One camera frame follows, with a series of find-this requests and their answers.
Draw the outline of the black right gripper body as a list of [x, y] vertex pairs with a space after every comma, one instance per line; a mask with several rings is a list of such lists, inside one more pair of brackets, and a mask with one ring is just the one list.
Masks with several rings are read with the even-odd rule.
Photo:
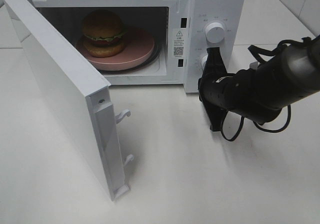
[[198, 92], [205, 109], [239, 109], [240, 73], [204, 72]]

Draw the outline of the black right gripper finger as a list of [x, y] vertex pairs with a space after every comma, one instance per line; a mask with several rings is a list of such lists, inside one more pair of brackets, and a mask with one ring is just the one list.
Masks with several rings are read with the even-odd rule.
[[223, 62], [220, 48], [219, 47], [210, 47], [207, 49], [207, 58], [205, 61], [204, 69], [202, 76], [211, 76], [211, 77], [224, 77], [227, 75], [227, 70]]
[[222, 130], [222, 122], [226, 117], [227, 111], [215, 104], [208, 102], [205, 99], [199, 98], [202, 102], [204, 110], [210, 122], [210, 130], [212, 132], [220, 132]]

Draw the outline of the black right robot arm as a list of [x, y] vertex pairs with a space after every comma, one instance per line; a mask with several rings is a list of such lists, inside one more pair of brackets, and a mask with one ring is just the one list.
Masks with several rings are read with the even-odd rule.
[[273, 121], [282, 108], [320, 90], [319, 41], [282, 44], [274, 51], [249, 49], [272, 58], [261, 61], [256, 69], [228, 73], [220, 49], [207, 49], [198, 91], [213, 132], [222, 130], [227, 112], [264, 124]]

